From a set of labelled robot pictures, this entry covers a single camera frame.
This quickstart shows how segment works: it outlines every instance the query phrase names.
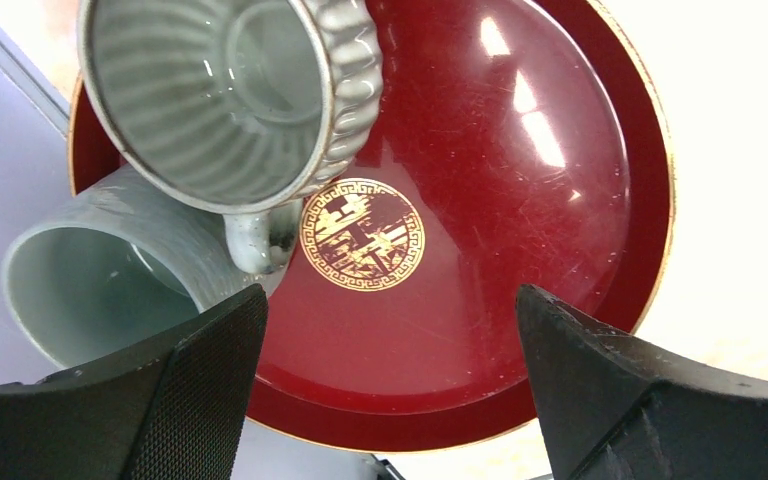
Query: red lacquer tray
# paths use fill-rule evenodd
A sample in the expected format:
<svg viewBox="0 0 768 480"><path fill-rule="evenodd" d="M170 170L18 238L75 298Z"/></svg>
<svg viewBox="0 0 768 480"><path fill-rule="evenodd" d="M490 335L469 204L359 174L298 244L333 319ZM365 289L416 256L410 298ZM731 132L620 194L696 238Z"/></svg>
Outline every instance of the red lacquer tray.
<svg viewBox="0 0 768 480"><path fill-rule="evenodd" d="M587 2L367 4L381 115L308 202L248 413L364 451L479 441L535 416L520 284L626 331L645 312L672 213L657 105ZM119 156L80 84L73 108L77 192Z"/></svg>

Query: celadon cup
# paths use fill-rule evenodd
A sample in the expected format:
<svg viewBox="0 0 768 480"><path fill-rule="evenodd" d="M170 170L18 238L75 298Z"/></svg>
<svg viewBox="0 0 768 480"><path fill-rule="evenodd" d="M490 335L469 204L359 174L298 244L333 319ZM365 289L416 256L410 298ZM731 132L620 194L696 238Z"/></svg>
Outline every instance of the celadon cup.
<svg viewBox="0 0 768 480"><path fill-rule="evenodd" d="M235 267L222 218L186 206L124 166L20 235L8 248L8 310L61 368L113 353L195 317L283 270ZM292 243L295 232L281 242Z"/></svg>
<svg viewBox="0 0 768 480"><path fill-rule="evenodd" d="M85 86L113 143L165 193L223 215L250 273L288 261L273 225L298 227L301 199L366 143L382 91L376 35L362 0L83 0L79 11Z"/></svg>

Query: gold rim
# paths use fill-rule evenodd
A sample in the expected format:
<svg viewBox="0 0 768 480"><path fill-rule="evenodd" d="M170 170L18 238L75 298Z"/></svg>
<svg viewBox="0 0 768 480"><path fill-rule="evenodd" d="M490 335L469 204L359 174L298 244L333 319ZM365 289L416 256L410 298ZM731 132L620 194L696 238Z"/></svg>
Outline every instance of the gold rim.
<svg viewBox="0 0 768 480"><path fill-rule="evenodd" d="M646 69L645 65L643 64L643 60L640 58L640 55L637 53L637 49L634 48L634 45L632 45L631 41L626 36L625 32L622 30L622 28L619 26L617 21L614 19L614 17L610 14L607 7L602 4L601 0L587 0L587 3L596 11L596 13L599 14L599 17L604 21L608 28L611 29L611 31L614 33L614 35L617 37L617 39L622 44L623 48L625 49L626 53L628 54L629 58L631 59L632 63L634 63L634 66L640 74L640 78L643 80L644 85L646 86L646 91L649 93L649 98L652 102L652 106L655 110L655 116L658 119L658 124L661 127L661 134L664 139L664 148L667 155L667 170L668 170L668 177L669 177L669 188L670 188L670 213L669 213L669 220L667 222L667 235L666 235L666 242L664 244L664 253L662 255L661 260L661 266L658 269L658 274L655 277L655 284L652 287L652 292L649 294L649 298L646 301L646 305L643 307L643 311L640 314L640 317L637 320L637 323L634 325L634 328L632 329L631 333L635 334L637 332L637 329L640 328L640 325L643 324L643 322L646 319L646 315L649 313L649 309L652 307L652 303L655 300L655 296L658 293L658 290L661 287L661 282L664 277L664 272L667 267L667 263L669 260L670 252L672 249L672 241L673 241L673 225L675 223L675 210L676 210L676 199L675 199L675 154L674 154L674 148L673 148L673 142L672 137L670 135L670 129L667 124L666 115L664 114L664 108L663 104L661 102L661 98L658 95L657 89L655 88L655 84L652 81L652 77L649 75L648 70ZM72 188L72 194L76 194L76 186L75 186L75 176L74 176L74 167L73 167L73 134L74 134L74 127L75 127L75 108L78 104L78 97L81 92L81 86L83 84L83 77L81 73L78 73L78 79L75 84L75 91L72 95L72 111L70 115L70 121L69 121L69 136L68 136L68 142L69 142L69 182L71 184ZM339 445L329 445L327 443L321 443L317 442L315 440L311 440L308 438L299 437L296 435L293 435L292 433L285 432L282 430L279 430L277 428L271 427L263 422L260 422L258 420L255 420L249 416L246 416L246 420L249 422L252 422L256 425L259 425L267 430L271 430L273 432L279 433L281 435L286 435L290 438L309 443L312 445L317 445L321 447L327 447L327 448L333 448L336 450L343 450L346 452L354 452L354 453L364 453L364 454L381 454L381 455L410 455L410 454L416 454L421 455L424 453L435 453L435 452L445 452L449 450L456 450L461 448L467 448L470 446L482 444L485 442L490 442L493 440L496 440L498 438L504 437L506 435L510 435L518 430L524 429L529 427L532 423L534 423L537 419L533 418L527 422L525 422L522 425L518 425L516 427L510 428L504 432L498 433L496 435L483 438L481 440L476 440L474 442L464 443L460 445L453 445L448 447L442 447L442 448L435 448L430 450L415 450L415 451L368 451L368 450L359 450L355 448L350 447L343 447Z"/></svg>
<svg viewBox="0 0 768 480"><path fill-rule="evenodd" d="M655 110L655 116L658 118L658 124L661 127L661 135L664 137L664 150L667 154L667 177L670 187L670 213L667 220L667 238L664 242L664 253L661 256L661 266L658 269L658 274L655 276L655 284L652 286L652 291L649 293L649 298L646 300L646 304L643 306L643 311L640 312L640 317L637 319L637 323L634 328L631 329L631 334L637 333L637 330L646 320L646 315L649 313L649 309L652 308L652 303L655 301L655 296L658 294L658 290L661 288L661 281L664 279L664 272L667 269L667 263L669 262L670 252L673 246L673 226L675 224L676 215L676 189L675 189L675 149L673 146L672 135L670 135L670 127L667 123L667 117L664 113L664 106L661 102L661 97L658 95L655 82L649 75L649 71L643 64L643 59L640 58L640 54L637 53L637 49L632 45L631 40L617 23L614 16L608 11L608 8L602 4L602 0L587 0L587 3L596 10L599 17L602 18L608 28L614 32L614 35L622 44L632 63L634 63L637 72L640 74L640 78L643 80L643 84L646 86L646 91L649 92L649 98L652 101L652 107Z"/></svg>

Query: cup handle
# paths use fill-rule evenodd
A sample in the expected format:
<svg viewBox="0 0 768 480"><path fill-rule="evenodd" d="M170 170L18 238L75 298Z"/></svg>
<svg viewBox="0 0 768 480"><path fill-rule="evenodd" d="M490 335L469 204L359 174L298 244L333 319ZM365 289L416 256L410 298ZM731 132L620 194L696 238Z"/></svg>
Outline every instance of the cup handle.
<svg viewBox="0 0 768 480"><path fill-rule="evenodd" d="M302 201L258 213L225 215L225 241L240 270L268 274L290 261L299 234Z"/></svg>

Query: gold decorative pattern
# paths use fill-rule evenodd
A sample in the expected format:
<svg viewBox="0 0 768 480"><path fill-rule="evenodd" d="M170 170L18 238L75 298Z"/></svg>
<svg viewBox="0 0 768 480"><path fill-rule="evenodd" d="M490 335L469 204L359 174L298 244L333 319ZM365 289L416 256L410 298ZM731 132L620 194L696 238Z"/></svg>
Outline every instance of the gold decorative pattern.
<svg viewBox="0 0 768 480"><path fill-rule="evenodd" d="M360 292L395 287L419 266L425 229L410 201L375 180L348 178L310 199L301 244L317 272Z"/></svg>

